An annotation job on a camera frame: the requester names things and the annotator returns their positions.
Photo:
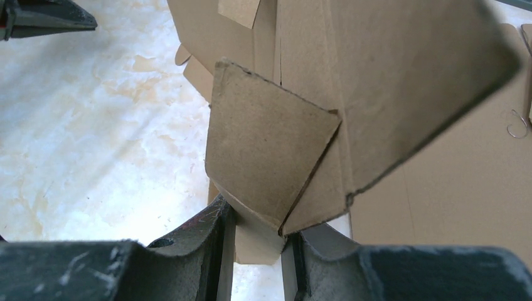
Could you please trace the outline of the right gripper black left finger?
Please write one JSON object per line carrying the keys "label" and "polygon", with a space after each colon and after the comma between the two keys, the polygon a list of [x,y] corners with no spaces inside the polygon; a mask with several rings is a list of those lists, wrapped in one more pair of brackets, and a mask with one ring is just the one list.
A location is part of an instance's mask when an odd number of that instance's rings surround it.
{"label": "right gripper black left finger", "polygon": [[229,300],[235,213],[218,196],[147,246],[134,240],[1,243],[2,300]]}

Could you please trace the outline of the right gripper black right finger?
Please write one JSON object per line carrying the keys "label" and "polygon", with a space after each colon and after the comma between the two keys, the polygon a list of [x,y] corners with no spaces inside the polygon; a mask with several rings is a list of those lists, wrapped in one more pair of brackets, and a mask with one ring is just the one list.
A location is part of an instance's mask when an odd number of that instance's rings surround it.
{"label": "right gripper black right finger", "polygon": [[531,273],[504,248],[361,245],[327,224],[291,234],[286,300],[530,300]]}

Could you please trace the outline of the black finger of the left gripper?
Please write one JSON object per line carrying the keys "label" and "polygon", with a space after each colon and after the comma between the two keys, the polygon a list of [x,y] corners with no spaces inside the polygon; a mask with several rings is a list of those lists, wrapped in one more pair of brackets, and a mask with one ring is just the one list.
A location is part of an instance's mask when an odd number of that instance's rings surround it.
{"label": "black finger of the left gripper", "polygon": [[94,16],[70,0],[1,1],[1,40],[94,31]]}

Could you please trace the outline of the brown cardboard box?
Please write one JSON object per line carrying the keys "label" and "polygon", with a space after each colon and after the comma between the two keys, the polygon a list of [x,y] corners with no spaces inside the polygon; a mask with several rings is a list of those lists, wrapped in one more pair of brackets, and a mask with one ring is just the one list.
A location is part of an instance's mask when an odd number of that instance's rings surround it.
{"label": "brown cardboard box", "polygon": [[485,1],[169,1],[241,264],[350,210],[517,74]]}

